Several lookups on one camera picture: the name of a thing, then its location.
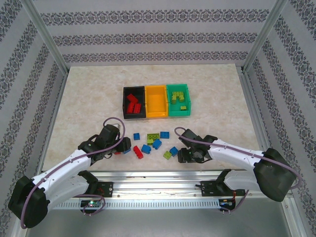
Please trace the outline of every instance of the robotic arm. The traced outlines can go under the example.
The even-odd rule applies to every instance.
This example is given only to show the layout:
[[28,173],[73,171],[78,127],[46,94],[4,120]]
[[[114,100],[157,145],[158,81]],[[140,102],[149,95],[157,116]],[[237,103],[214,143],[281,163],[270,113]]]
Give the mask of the robotic arm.
[[[119,125],[105,125],[99,135],[96,134],[82,142],[77,150],[55,167],[32,179],[26,176],[19,179],[9,201],[9,209],[21,219],[27,196],[42,179],[45,179],[45,182],[40,183],[27,203],[24,215],[24,225],[27,228],[36,226],[50,210],[62,202],[81,194],[95,194],[98,179],[86,170],[95,162],[103,159],[105,155],[124,152],[131,147],[128,137],[123,137],[119,144],[117,144],[118,142]],[[88,153],[106,150],[115,144],[117,145],[110,150],[85,156]],[[52,171],[54,172],[50,177],[45,178]]]
[[180,163],[204,163],[214,159],[229,162],[244,169],[223,170],[215,184],[211,187],[203,187],[209,192],[220,193],[224,196],[227,190],[255,190],[261,191],[274,201],[283,201],[296,177],[300,178],[299,174],[275,149],[269,148],[265,152],[247,150],[227,144],[210,135],[202,139],[189,129],[186,129],[182,135],[177,132],[176,134],[188,147],[179,151]]

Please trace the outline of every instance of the red lego brick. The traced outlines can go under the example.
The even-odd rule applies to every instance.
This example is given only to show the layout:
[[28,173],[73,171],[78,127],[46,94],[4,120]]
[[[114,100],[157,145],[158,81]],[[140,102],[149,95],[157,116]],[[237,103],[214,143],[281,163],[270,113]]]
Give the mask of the red lego brick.
[[136,104],[136,105],[135,105],[134,114],[139,114],[139,112],[140,112],[140,107],[141,107],[141,104]]
[[144,157],[143,153],[140,151],[140,149],[137,146],[133,147],[133,151],[135,152],[135,154],[137,155],[139,159]]
[[138,103],[138,99],[137,99],[135,96],[133,96],[132,94],[129,94],[129,95],[127,96],[127,99],[128,99],[130,102],[133,102],[134,104],[137,104],[137,103]]
[[128,108],[127,108],[127,113],[128,114],[132,114],[133,111],[134,111],[134,106],[135,104],[133,102],[130,102],[129,105],[128,105]]

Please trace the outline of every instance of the wallpaper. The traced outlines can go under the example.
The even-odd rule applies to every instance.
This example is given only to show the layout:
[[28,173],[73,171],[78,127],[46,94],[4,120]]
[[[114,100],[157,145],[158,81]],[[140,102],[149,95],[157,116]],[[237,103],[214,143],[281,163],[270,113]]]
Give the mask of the wallpaper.
[[35,1],[70,66],[241,66],[274,3],[275,0]]
[[62,81],[46,44],[18,0],[0,0],[0,237],[15,216],[7,205],[16,181],[34,176]]
[[308,236],[316,236],[315,5],[289,1],[249,71],[272,147],[303,177],[295,191]]

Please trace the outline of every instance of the blue block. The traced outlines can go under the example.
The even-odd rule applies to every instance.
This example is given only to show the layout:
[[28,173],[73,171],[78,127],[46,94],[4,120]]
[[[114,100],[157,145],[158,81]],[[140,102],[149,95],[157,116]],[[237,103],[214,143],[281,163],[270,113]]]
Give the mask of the blue block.
[[169,139],[169,132],[160,132],[160,138]]
[[162,145],[161,140],[156,139],[153,143],[153,148],[155,148],[156,150],[158,150],[158,148]]
[[169,151],[173,157],[175,157],[178,154],[178,149],[176,147],[173,147]]
[[134,133],[134,141],[140,140],[140,135],[139,133]]
[[123,154],[126,154],[126,153],[128,153],[128,152],[130,152],[130,149],[128,149],[127,151],[123,152]]
[[150,154],[150,151],[151,151],[151,150],[152,150],[152,149],[150,148],[150,146],[143,145],[143,147],[142,147],[142,152],[143,152],[143,153]]

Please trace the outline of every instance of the beige surface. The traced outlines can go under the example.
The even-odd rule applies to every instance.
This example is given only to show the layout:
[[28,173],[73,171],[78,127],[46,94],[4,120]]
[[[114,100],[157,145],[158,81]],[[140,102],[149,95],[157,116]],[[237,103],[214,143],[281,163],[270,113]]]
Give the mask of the beige surface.
[[[90,170],[207,170],[234,168],[223,162],[180,164],[177,157],[166,160],[162,155],[173,146],[184,145],[173,129],[190,128],[204,137],[207,134],[252,150],[258,149],[253,126],[238,74],[233,64],[71,67],[57,120],[49,143],[43,170],[67,158],[82,142],[99,134],[107,117],[123,119],[124,86],[186,83],[192,102],[188,118],[125,121],[126,136],[140,149],[147,133],[169,131],[170,139],[139,160],[133,151],[113,155],[94,164]],[[140,141],[133,140],[139,132]]]

